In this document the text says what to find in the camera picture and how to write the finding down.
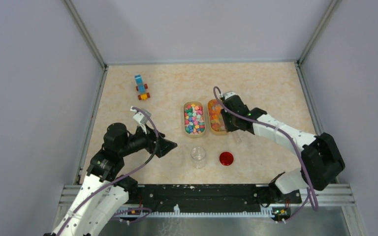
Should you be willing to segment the clear plastic scoop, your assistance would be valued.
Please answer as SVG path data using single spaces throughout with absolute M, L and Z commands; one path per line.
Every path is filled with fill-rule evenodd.
M 231 132 L 231 137 L 233 139 L 233 142 L 237 145 L 242 142 L 241 137 L 237 131 Z

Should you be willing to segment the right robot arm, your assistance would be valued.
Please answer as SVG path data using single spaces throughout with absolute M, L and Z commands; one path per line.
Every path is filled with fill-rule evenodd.
M 269 197 L 272 201 L 281 203 L 289 193 L 302 188 L 322 191 L 345 169 L 332 135 L 303 132 L 276 120 L 265 110 L 250 110 L 240 96 L 233 92 L 221 95 L 220 101 L 227 132 L 247 131 L 272 140 L 297 155 L 300 167 L 282 173 L 271 181 Z

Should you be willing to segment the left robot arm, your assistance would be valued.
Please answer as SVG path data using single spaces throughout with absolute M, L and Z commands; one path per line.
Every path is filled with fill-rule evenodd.
M 146 150 L 151 160 L 177 147 L 165 135 L 147 125 L 130 133 L 123 123 L 108 126 L 101 149 L 91 159 L 86 176 L 72 205 L 51 236 L 97 236 L 125 203 L 138 197 L 137 181 L 129 174 L 118 176 L 124 158 Z

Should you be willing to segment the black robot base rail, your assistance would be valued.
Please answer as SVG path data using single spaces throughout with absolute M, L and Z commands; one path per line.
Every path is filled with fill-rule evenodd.
M 182 213 L 241 213 L 301 202 L 298 190 L 283 195 L 267 184 L 145 184 L 127 203 L 157 213 L 173 212 L 175 206 Z

